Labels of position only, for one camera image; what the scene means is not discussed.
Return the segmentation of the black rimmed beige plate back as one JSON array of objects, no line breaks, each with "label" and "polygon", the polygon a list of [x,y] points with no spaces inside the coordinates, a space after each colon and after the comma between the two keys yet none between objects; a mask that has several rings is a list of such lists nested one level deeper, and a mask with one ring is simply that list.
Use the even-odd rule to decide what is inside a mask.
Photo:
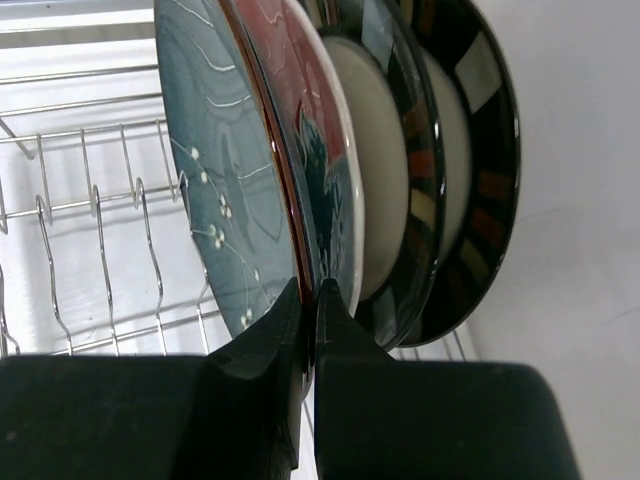
[{"label": "black rimmed beige plate back", "polygon": [[401,343],[435,282],[444,230],[440,118],[417,40],[394,1],[302,4],[337,70],[364,190],[364,272],[355,319]]}]

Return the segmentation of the black rimmed beige plate front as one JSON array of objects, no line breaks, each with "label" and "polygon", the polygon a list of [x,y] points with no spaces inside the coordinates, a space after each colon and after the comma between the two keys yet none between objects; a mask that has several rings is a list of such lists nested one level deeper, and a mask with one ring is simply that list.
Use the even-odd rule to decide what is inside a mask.
[{"label": "black rimmed beige plate front", "polygon": [[483,300],[505,257],[517,210],[521,138],[512,78],[489,23],[471,1],[402,1],[418,44],[451,82],[470,147],[469,197],[461,228],[438,268],[421,316],[402,344],[431,343]]}]

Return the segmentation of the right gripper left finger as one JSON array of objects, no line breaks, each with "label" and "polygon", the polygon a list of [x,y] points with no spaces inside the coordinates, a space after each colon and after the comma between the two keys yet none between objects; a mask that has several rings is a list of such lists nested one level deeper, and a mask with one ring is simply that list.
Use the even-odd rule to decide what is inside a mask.
[{"label": "right gripper left finger", "polygon": [[295,281],[206,356],[1,363],[5,479],[287,479],[299,464],[304,314]]}]

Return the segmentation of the dark teal plate front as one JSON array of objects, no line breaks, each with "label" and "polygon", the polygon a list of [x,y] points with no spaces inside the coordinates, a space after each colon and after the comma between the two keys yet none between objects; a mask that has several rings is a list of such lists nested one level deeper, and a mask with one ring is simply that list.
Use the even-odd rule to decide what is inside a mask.
[{"label": "dark teal plate front", "polygon": [[291,129],[230,1],[158,1],[156,50],[190,230],[232,336],[295,281],[319,279],[309,193]]}]

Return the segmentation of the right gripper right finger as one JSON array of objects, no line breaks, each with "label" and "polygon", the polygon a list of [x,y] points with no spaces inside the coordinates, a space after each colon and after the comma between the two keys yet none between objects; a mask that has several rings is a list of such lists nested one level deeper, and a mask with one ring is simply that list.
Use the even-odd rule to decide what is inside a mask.
[{"label": "right gripper right finger", "polygon": [[401,361],[317,306],[315,459],[322,479],[577,479],[555,396],[523,364]]}]

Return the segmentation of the red teal floral plate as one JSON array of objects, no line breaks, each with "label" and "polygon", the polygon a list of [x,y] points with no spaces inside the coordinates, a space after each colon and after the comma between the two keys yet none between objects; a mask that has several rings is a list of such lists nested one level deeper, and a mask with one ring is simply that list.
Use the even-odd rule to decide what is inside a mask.
[{"label": "red teal floral plate", "polygon": [[239,1],[236,7],[301,149],[321,275],[337,281],[354,314],[363,281],[365,202],[338,74],[300,2]]}]

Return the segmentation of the black rimmed beige plate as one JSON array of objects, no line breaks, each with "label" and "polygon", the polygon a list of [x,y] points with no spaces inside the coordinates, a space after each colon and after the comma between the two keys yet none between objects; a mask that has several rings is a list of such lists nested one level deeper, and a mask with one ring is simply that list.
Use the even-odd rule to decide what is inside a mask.
[{"label": "black rimmed beige plate", "polygon": [[394,1],[302,4],[337,70],[364,190],[364,272],[355,319],[401,343],[435,282],[444,230],[440,118],[417,40]]},{"label": "black rimmed beige plate", "polygon": [[469,197],[461,228],[438,268],[421,316],[402,344],[431,343],[483,300],[505,257],[517,210],[521,138],[512,78],[489,23],[471,1],[402,1],[418,44],[451,82],[470,147]]}]

